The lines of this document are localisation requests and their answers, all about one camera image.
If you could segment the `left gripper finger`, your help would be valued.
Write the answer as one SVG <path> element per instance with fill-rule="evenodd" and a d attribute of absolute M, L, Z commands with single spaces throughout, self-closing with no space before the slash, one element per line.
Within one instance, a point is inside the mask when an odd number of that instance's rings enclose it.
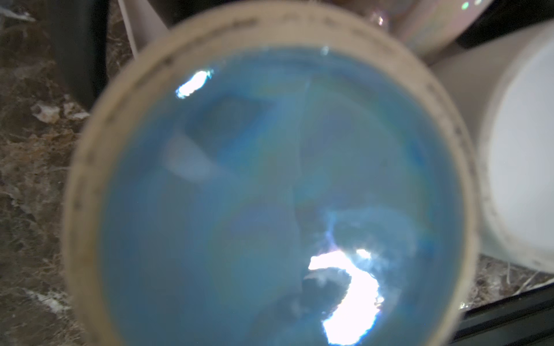
<path fill-rule="evenodd" d="M 108 83 L 108 1 L 49 1 L 51 40 L 70 95 L 91 110 Z"/>

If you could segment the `beige rectangular tray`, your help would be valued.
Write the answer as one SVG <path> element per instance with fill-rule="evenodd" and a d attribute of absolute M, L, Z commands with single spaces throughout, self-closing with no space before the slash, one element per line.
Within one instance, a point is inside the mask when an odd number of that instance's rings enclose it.
<path fill-rule="evenodd" d="M 118 6 L 134 58 L 169 31 L 147 0 L 118 0 Z"/>

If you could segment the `black white mug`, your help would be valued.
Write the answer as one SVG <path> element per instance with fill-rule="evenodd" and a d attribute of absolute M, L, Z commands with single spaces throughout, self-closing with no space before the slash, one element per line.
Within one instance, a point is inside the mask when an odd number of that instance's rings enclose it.
<path fill-rule="evenodd" d="M 553 22 L 436 62 L 473 140 L 481 251 L 553 272 Z"/>

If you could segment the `blue butterfly mug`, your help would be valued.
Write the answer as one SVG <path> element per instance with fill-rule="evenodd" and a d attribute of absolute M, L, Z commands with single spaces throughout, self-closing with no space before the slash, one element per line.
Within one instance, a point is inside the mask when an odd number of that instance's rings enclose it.
<path fill-rule="evenodd" d="M 402 43 L 337 7 L 181 22 L 95 103 L 63 206 L 89 345 L 447 345 L 473 148 Z"/>

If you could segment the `pink iridescent mug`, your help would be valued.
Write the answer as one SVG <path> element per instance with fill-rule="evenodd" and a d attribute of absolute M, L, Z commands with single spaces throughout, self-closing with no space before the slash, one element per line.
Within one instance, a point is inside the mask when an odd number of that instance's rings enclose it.
<path fill-rule="evenodd" d="M 349 10 L 427 57 L 440 52 L 473 24 L 492 0 L 343 0 Z"/>

